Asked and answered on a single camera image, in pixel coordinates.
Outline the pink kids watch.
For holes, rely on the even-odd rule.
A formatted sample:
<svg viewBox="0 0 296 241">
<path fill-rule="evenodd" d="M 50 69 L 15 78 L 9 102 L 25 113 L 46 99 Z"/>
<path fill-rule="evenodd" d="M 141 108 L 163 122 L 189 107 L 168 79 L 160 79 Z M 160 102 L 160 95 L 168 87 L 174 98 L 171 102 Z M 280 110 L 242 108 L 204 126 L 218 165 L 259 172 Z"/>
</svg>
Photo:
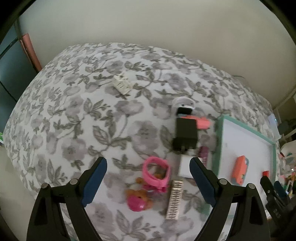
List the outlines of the pink kids watch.
<svg viewBox="0 0 296 241">
<path fill-rule="evenodd" d="M 165 170 L 165 176 L 159 175 L 157 173 L 152 174 L 148 171 L 149 164 L 157 164 Z M 144 184 L 143 189 L 151 193 L 166 193 L 168 184 L 170 181 L 171 167 L 167 160 L 161 159 L 159 157 L 151 156 L 147 158 L 142 167 L 142 178 Z"/>
</svg>

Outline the pink helmet dog toy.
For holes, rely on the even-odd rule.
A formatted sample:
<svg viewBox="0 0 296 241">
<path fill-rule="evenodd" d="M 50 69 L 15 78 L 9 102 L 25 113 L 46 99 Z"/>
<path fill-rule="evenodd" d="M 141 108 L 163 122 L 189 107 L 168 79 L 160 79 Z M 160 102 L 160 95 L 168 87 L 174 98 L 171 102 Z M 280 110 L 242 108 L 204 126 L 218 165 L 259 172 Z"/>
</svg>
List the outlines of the pink helmet dog toy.
<svg viewBox="0 0 296 241">
<path fill-rule="evenodd" d="M 127 189 L 125 191 L 126 203 L 128 208 L 134 212 L 141 212 L 153 207 L 154 202 L 162 194 L 165 193 L 151 193 L 143 189 L 143 178 L 138 177 L 135 180 L 136 184 L 140 185 L 140 189 Z"/>
</svg>

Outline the white plastic clip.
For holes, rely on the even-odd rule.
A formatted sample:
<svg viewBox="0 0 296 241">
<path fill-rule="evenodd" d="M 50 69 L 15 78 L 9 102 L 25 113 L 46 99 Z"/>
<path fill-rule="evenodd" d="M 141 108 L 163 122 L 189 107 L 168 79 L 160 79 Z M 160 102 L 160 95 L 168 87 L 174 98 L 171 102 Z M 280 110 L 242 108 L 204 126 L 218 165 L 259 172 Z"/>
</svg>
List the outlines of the white plastic clip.
<svg viewBox="0 0 296 241">
<path fill-rule="evenodd" d="M 115 75 L 112 80 L 113 87 L 122 95 L 128 94 L 132 88 L 132 83 L 124 75 Z"/>
</svg>

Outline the teal shallow box tray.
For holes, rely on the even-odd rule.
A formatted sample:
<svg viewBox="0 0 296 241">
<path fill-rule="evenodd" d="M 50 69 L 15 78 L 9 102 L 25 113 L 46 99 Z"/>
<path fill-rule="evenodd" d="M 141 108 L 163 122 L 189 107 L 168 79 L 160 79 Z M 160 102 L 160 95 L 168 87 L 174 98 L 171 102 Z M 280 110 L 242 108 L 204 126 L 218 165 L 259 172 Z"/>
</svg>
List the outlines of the teal shallow box tray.
<svg viewBox="0 0 296 241">
<path fill-rule="evenodd" d="M 265 171 L 275 180 L 275 144 L 248 125 L 222 116 L 216 122 L 217 147 L 213 155 L 212 207 L 200 240 L 218 240 L 232 218 L 227 240 L 270 240 L 266 193 L 260 185 Z"/>
</svg>

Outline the pink board at wall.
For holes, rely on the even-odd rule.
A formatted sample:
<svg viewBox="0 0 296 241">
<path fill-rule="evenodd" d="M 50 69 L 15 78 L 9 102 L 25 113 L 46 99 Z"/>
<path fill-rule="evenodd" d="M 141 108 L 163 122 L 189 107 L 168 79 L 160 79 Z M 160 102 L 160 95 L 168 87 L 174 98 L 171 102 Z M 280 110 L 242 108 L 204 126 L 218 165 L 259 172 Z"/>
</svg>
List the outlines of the pink board at wall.
<svg viewBox="0 0 296 241">
<path fill-rule="evenodd" d="M 29 34 L 26 33 L 22 35 L 20 42 L 32 66 L 36 69 L 37 72 L 40 72 L 42 70 L 42 66 L 40 61 L 38 60 Z"/>
</svg>

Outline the white USB charger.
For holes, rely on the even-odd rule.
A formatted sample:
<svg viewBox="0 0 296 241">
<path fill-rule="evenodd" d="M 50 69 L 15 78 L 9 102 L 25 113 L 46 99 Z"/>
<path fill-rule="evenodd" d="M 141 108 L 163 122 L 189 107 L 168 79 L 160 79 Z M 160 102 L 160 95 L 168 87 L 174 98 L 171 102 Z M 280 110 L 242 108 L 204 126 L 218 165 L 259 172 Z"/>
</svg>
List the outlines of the white USB charger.
<svg viewBox="0 0 296 241">
<path fill-rule="evenodd" d="M 190 167 L 189 167 L 189 164 L 192 158 L 193 156 L 181 155 L 179 170 L 178 170 L 179 177 L 189 178 L 189 179 L 193 178 L 190 172 Z"/>
</svg>

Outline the floral grey white blanket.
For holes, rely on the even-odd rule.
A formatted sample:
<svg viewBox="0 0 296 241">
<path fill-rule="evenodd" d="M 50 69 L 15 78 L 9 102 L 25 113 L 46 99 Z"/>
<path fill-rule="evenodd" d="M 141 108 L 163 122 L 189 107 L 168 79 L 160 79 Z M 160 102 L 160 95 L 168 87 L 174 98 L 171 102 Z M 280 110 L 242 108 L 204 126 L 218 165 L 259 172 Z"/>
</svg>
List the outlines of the floral grey white blanket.
<svg viewBox="0 0 296 241">
<path fill-rule="evenodd" d="M 132 90 L 112 84 L 124 75 Z M 180 216 L 166 220 L 169 195 L 131 211 L 126 189 L 150 156 L 166 159 L 176 175 L 176 97 L 195 102 L 194 115 L 214 121 L 225 114 L 273 139 L 271 104 L 225 71 L 183 54 L 125 43 L 69 46 L 25 89 L 4 128 L 4 146 L 24 186 L 37 196 L 43 183 L 66 184 L 100 156 L 108 170 L 86 211 L 104 240 L 194 240 L 206 214 L 193 180 L 184 181 Z"/>
</svg>

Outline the coral pink lighter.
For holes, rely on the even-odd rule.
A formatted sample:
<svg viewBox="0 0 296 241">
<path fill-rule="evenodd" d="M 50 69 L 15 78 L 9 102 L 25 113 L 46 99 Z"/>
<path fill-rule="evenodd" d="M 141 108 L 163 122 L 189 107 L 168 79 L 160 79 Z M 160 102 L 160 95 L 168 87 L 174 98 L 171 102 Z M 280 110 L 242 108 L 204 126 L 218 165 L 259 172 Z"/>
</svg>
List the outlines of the coral pink lighter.
<svg viewBox="0 0 296 241">
<path fill-rule="evenodd" d="M 207 130 L 211 126 L 210 120 L 208 120 L 205 117 L 199 118 L 194 115 L 187 115 L 187 116 L 182 116 L 182 118 L 189 119 L 189 120 L 195 120 L 198 130 Z"/>
</svg>

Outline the white power strip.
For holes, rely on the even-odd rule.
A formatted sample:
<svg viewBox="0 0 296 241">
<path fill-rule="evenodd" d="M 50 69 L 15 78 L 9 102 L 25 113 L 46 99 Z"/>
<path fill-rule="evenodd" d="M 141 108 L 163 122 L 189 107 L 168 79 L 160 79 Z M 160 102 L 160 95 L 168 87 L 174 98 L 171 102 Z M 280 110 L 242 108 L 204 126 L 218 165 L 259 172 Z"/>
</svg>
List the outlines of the white power strip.
<svg viewBox="0 0 296 241">
<path fill-rule="evenodd" d="M 272 113 L 271 115 L 268 116 L 268 121 L 269 121 L 270 128 L 273 132 L 274 139 L 276 141 L 279 140 L 281 138 L 281 135 L 278 131 L 278 122 L 276 120 L 274 113 Z"/>
</svg>

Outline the red cap glue stick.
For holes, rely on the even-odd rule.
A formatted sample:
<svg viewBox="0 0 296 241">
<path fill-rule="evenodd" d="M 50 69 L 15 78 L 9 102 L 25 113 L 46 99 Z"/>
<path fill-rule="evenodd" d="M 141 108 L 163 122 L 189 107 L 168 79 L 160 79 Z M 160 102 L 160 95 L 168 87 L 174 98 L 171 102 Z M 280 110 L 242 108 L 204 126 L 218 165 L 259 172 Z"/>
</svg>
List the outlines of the red cap glue stick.
<svg viewBox="0 0 296 241">
<path fill-rule="evenodd" d="M 263 171 L 263 172 L 262 172 L 262 176 L 269 177 L 269 171 Z"/>
</svg>

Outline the purple lighter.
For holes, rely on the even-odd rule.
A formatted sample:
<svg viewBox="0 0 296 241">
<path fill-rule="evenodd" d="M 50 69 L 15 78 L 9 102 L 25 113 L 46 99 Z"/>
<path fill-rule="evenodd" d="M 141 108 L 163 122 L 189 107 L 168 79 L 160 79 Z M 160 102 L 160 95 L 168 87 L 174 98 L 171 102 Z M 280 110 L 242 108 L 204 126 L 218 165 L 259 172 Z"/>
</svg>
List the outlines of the purple lighter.
<svg viewBox="0 0 296 241">
<path fill-rule="evenodd" d="M 209 148 L 206 146 L 201 146 L 199 148 L 198 157 L 205 167 L 207 166 L 208 156 L 209 156 Z"/>
</svg>

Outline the black power adapter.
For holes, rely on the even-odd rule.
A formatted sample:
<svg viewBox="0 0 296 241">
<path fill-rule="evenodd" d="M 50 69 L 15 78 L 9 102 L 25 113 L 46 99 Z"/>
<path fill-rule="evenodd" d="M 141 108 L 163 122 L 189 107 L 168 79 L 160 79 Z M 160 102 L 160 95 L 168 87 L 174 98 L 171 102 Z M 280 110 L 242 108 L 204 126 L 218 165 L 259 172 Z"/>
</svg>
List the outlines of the black power adapter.
<svg viewBox="0 0 296 241">
<path fill-rule="evenodd" d="M 198 141 L 196 120 L 176 118 L 175 138 L 172 142 L 173 150 L 184 153 L 188 149 L 196 149 Z"/>
</svg>

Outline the orange blue toy case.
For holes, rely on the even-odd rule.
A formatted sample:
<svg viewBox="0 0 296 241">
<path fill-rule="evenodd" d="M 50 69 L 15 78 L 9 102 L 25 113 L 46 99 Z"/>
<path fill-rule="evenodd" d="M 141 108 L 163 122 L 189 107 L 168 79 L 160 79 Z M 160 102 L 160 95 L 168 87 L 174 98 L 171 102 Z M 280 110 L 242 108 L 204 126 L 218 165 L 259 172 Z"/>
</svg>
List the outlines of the orange blue toy case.
<svg viewBox="0 0 296 241">
<path fill-rule="evenodd" d="M 239 156 L 231 174 L 231 182 L 235 185 L 242 186 L 248 170 L 249 160 L 243 155 Z"/>
</svg>

